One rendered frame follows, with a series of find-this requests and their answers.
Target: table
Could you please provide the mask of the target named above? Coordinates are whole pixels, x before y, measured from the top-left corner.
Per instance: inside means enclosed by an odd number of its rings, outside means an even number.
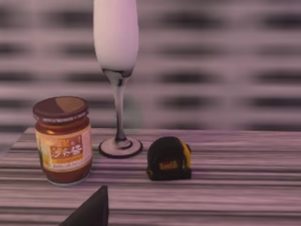
[[[0,158],[0,225],[56,226],[108,185],[110,226],[300,226],[301,133],[126,130],[145,150],[115,160],[97,152],[113,129],[92,129],[94,163],[82,184],[61,188],[40,170],[33,128]],[[146,150],[162,136],[192,148],[192,180],[151,182]]]

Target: black object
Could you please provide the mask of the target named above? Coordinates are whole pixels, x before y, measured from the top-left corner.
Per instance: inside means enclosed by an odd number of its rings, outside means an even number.
[[[176,137],[156,140],[148,150],[147,162],[150,180],[191,179],[191,149]]]
[[[102,186],[60,226],[108,226],[108,187]]]

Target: wine glass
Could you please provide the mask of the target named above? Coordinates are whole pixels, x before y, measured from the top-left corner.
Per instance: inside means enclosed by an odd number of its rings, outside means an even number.
[[[109,158],[128,158],[143,150],[142,143],[123,131],[123,95],[139,47],[136,0],[94,0],[96,57],[114,94],[116,136],[103,141],[99,152]]]

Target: brown jar lid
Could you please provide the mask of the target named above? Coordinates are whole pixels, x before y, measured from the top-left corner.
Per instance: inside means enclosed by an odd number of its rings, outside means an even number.
[[[88,113],[87,101],[79,97],[52,97],[33,107],[33,117],[45,124],[68,124]]]

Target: jar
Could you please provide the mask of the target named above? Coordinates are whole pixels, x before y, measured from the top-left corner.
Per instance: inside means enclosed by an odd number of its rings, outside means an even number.
[[[53,97],[33,107],[40,165],[57,186],[77,184],[92,165],[88,104],[78,97]]]

